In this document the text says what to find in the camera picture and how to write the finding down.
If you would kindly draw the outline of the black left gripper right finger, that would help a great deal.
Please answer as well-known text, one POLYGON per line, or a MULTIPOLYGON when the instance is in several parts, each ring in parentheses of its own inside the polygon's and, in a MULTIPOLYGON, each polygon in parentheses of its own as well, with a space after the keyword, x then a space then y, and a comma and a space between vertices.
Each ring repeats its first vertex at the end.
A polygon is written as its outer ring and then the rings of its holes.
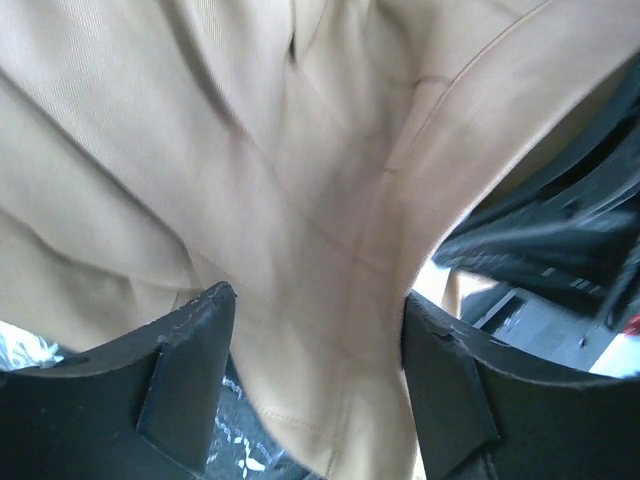
POLYGON ((416 293, 401 350, 427 478, 638 478, 638 379, 540 359, 416 293))

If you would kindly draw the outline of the tan brown skirt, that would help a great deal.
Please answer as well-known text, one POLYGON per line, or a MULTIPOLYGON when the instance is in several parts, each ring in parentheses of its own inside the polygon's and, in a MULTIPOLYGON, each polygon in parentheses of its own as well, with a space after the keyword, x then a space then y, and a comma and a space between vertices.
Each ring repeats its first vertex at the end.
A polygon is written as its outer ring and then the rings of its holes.
POLYGON ((5 1, 1 318, 82 351, 229 282, 273 437, 421 479, 406 295, 638 52, 635 1, 5 1))

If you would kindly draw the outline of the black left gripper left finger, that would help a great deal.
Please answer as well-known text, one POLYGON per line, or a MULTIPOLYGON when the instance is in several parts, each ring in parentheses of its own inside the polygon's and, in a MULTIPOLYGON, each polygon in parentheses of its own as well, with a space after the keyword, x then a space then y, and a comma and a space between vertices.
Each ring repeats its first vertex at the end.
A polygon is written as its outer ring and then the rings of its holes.
POLYGON ((54 366, 3 373, 2 477, 202 477, 235 299, 221 282, 156 321, 54 366))

